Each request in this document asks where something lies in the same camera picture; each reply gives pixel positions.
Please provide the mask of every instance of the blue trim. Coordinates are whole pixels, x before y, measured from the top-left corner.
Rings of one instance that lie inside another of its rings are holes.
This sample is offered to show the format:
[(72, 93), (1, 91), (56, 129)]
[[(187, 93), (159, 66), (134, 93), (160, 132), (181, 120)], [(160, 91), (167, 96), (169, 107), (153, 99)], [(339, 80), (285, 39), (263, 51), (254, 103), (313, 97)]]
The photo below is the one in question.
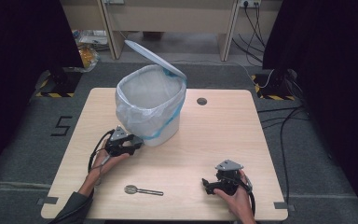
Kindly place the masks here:
[(162, 67), (162, 71), (168, 77), (179, 77), (178, 75), (176, 75), (175, 73), (172, 73), (170, 70), (166, 69), (165, 67)]
[(154, 138), (159, 137), (161, 135), (162, 130), (164, 130), (165, 127), (167, 127), (171, 123), (171, 121), (173, 121), (180, 114), (180, 111), (182, 110), (184, 103), (185, 103), (185, 100), (183, 100), (182, 103), (179, 104), (178, 107), (176, 107), (176, 110), (175, 110), (175, 112), (173, 112), (172, 117), (170, 119), (168, 119), (167, 122), (165, 122), (165, 124), (162, 125), (162, 127), (160, 129), (158, 129), (152, 136), (139, 136), (139, 137), (144, 140), (152, 140)]

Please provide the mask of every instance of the key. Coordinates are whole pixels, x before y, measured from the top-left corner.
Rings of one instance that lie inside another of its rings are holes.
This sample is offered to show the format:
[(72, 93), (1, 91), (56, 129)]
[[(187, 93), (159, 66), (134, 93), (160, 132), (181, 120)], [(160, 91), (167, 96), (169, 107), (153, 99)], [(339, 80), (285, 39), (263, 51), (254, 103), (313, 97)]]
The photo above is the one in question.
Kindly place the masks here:
[(162, 191), (156, 191), (156, 190), (150, 190), (150, 189), (138, 189), (134, 185), (127, 185), (124, 188), (124, 191), (128, 194), (134, 194), (134, 193), (146, 193), (146, 194), (154, 194), (158, 196), (164, 195)]

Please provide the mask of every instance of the power outlet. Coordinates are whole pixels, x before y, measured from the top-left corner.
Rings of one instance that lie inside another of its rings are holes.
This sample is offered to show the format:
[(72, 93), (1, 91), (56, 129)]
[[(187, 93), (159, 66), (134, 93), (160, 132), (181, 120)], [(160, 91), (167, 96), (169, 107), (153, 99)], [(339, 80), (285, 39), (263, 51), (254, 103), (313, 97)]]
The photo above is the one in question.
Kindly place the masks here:
[(248, 2), (247, 8), (256, 8), (261, 5), (261, 0), (240, 0), (240, 7), (244, 7), (245, 2)]

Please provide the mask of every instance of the white trash can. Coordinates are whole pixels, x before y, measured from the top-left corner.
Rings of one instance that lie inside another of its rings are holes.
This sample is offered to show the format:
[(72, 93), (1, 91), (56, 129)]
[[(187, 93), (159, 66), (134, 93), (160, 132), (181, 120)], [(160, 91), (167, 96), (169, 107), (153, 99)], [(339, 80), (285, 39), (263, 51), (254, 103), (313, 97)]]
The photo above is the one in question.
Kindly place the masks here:
[(157, 64), (145, 66), (117, 84), (116, 115), (130, 132), (156, 147), (179, 129), (180, 111), (186, 98), (186, 75), (148, 49), (126, 44)]

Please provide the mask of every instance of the wooden table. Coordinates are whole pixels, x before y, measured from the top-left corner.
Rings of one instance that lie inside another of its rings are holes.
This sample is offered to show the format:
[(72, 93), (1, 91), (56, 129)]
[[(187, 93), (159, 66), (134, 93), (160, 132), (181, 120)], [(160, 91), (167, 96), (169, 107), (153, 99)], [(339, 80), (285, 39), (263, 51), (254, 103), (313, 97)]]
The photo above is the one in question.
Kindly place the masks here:
[[(197, 100), (205, 98), (206, 105)], [(87, 174), (90, 153), (101, 136), (116, 128), (115, 89), (93, 89), (51, 186), (42, 217), (53, 218)], [(201, 179), (217, 181), (214, 167), (229, 159), (244, 166), (254, 185), (257, 220), (284, 220), (276, 209), (283, 196), (269, 149), (248, 91), (187, 90), (179, 131), (158, 147), (143, 146), (103, 177), (88, 218), (131, 220), (235, 220)], [(164, 192), (126, 194), (124, 187)]]

